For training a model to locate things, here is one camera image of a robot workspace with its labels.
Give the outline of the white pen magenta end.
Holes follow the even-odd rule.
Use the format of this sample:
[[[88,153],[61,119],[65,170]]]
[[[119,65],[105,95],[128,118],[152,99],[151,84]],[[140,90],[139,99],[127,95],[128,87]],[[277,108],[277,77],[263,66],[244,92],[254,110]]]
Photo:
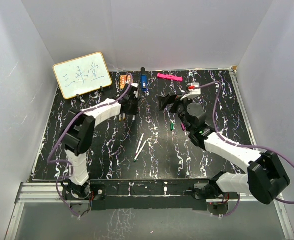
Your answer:
[[[142,142],[142,139],[143,139],[143,136],[144,136],[144,133],[141,134],[141,137],[139,139],[139,142],[138,142],[138,145],[137,145],[137,149],[135,151],[135,155],[137,155],[139,149],[140,149],[140,145],[141,145],[141,142]]]

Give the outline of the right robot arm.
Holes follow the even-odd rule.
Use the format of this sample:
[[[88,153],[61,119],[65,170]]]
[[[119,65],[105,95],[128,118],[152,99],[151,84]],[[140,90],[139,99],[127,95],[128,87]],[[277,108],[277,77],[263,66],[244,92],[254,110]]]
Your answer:
[[[227,193],[252,195],[268,205],[290,185],[290,179],[279,157],[271,151],[260,152],[219,137],[216,130],[206,123],[203,107],[184,95],[158,96],[162,111],[171,105],[170,113],[177,114],[190,141],[204,151],[216,154],[236,165],[243,174],[221,171],[196,193],[204,198],[222,198]]]

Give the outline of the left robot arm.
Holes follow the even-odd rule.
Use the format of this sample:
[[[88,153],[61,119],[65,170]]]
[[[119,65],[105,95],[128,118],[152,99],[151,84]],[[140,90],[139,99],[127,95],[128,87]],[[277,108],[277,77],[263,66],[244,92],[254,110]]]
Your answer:
[[[90,193],[86,161],[95,127],[121,114],[134,116],[138,113],[138,85],[125,84],[121,94],[118,101],[107,98],[92,108],[81,110],[81,115],[62,138],[71,176],[68,185],[61,185],[74,198],[83,200]]]

